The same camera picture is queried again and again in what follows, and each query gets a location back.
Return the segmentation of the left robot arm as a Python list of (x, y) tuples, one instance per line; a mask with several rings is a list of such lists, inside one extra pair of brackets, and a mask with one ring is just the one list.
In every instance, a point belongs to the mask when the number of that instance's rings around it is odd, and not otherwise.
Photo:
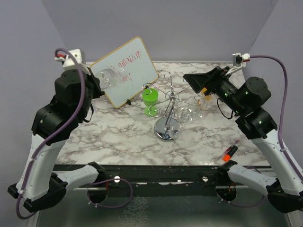
[(18, 183), (8, 187), (15, 199), (24, 199), (30, 213), (57, 205), (67, 191), (91, 183), (101, 186), (104, 169), (96, 162), (69, 173), (53, 172), (58, 154), (71, 132), (86, 119), (91, 101), (104, 95), (100, 81), (92, 72), (84, 73), (84, 99), (77, 115), (71, 118), (81, 96), (81, 81), (77, 70), (66, 70), (56, 79), (55, 95), (50, 103), (39, 109), (32, 125), (31, 150), (26, 168)]

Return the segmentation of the clear wine glass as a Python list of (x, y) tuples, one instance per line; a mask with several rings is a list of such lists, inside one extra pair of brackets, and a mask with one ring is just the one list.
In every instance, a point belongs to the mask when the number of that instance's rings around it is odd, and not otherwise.
[(125, 76), (125, 70), (122, 68), (117, 69), (102, 69), (95, 77), (99, 79), (101, 89), (117, 87), (122, 82)]
[(174, 109), (174, 119), (176, 120), (175, 125), (172, 129), (172, 137), (177, 139), (180, 137), (183, 131), (183, 125), (185, 123), (191, 123), (195, 118), (195, 111), (189, 107), (181, 107)]

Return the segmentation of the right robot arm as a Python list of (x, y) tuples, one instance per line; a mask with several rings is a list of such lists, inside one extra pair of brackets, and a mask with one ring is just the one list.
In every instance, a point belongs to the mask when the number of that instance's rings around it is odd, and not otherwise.
[(303, 208), (303, 172), (283, 142), (278, 140), (278, 127), (262, 105), (271, 97), (266, 82), (258, 77), (248, 78), (236, 88), (227, 74), (229, 67), (215, 67), (207, 73), (185, 74), (184, 80), (195, 93), (206, 88), (205, 94), (217, 95), (237, 116), (240, 131), (264, 155), (276, 176), (269, 177), (229, 160), (218, 168), (218, 181), (223, 185), (241, 183), (267, 197), (271, 205), (282, 213)]

